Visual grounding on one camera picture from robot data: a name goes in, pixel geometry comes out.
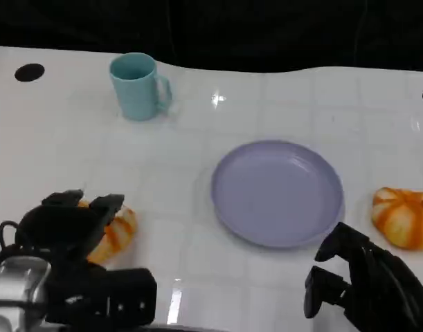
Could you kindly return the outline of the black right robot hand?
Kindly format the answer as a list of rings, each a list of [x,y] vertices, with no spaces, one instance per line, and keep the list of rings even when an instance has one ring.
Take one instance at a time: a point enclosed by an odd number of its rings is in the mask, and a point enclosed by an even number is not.
[[[343,308],[359,331],[423,331],[423,285],[399,257],[344,223],[323,240],[315,260],[335,256],[347,261],[350,281],[313,266],[305,280],[306,318],[328,303]]]

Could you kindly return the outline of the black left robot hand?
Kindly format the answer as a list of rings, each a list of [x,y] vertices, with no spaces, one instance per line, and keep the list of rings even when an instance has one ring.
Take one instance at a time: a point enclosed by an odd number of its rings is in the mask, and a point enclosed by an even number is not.
[[[20,254],[45,259],[58,275],[105,275],[87,257],[105,235],[125,196],[108,194],[79,206],[82,190],[56,192],[27,212],[19,222],[15,242]]]

